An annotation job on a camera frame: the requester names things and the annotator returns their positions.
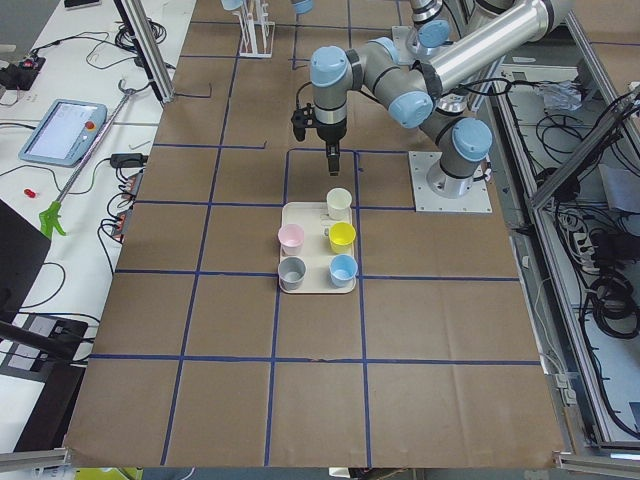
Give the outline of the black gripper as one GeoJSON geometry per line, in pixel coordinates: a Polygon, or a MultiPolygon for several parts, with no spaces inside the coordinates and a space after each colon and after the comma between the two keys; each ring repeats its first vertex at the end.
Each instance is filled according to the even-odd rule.
{"type": "Polygon", "coordinates": [[[339,142],[347,132],[347,120],[338,123],[326,124],[318,121],[316,125],[317,135],[326,143],[326,158],[328,171],[332,176],[338,176],[340,172],[340,147],[339,142]]]}

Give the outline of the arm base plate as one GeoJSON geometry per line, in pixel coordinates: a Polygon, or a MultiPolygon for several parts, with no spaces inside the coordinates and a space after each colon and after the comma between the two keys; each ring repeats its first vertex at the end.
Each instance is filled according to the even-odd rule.
{"type": "Polygon", "coordinates": [[[414,56],[415,37],[415,28],[412,26],[392,27],[392,40],[403,62],[407,62],[414,56]]]}
{"type": "Polygon", "coordinates": [[[491,214],[488,187],[477,165],[466,179],[448,176],[441,168],[440,152],[409,151],[409,172],[415,211],[436,214],[491,214]]]}

